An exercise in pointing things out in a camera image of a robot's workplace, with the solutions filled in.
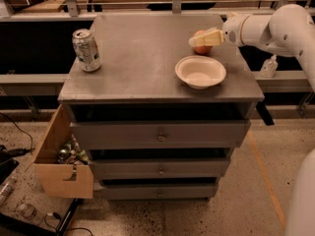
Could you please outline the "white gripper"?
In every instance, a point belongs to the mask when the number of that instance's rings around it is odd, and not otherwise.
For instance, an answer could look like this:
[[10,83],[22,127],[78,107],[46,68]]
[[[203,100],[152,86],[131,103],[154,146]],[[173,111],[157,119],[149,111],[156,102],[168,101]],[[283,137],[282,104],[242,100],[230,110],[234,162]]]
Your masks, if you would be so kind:
[[223,33],[217,28],[206,29],[192,36],[189,39],[189,45],[191,47],[217,46],[225,41],[227,44],[242,47],[244,46],[242,29],[248,17],[249,14],[231,15],[222,25]]

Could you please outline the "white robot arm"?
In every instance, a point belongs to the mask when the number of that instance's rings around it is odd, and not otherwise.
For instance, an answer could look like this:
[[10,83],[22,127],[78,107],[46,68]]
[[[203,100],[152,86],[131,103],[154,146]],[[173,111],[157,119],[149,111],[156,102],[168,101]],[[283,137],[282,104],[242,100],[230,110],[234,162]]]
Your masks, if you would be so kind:
[[[208,29],[189,39],[189,45],[255,46],[294,57],[315,90],[315,24],[301,6],[287,4],[272,15],[235,14],[222,29]],[[315,149],[303,159],[293,187],[284,236],[315,236]]]

